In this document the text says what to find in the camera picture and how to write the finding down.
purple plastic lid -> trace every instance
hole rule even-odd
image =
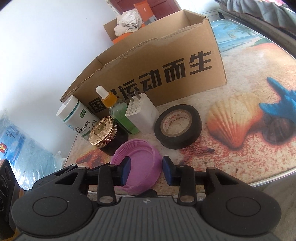
[[[119,165],[126,156],[131,158],[131,172],[126,185],[120,188],[130,194],[140,194],[151,188],[162,169],[162,156],[158,150],[147,141],[132,139],[116,150],[111,164]]]

red and yellow logo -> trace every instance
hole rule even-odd
[[[0,144],[0,152],[2,152],[3,154],[5,154],[7,146],[3,144],[3,142],[1,142]]]

charger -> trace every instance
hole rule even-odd
[[[131,100],[126,110],[126,117],[139,129],[143,134],[154,133],[154,125],[159,117],[159,112],[152,104],[151,100],[145,93],[135,96],[127,96]]]

black electrical tape roll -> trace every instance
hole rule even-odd
[[[180,133],[167,133],[170,124],[177,120],[185,118],[189,120],[188,126]],[[199,137],[202,131],[202,121],[198,111],[191,105],[179,104],[167,109],[157,119],[154,127],[154,133],[160,143],[169,149],[182,149]]]

white pill bottle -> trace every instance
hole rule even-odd
[[[57,117],[87,141],[89,133],[99,121],[99,118],[73,95],[69,96],[59,108]]]

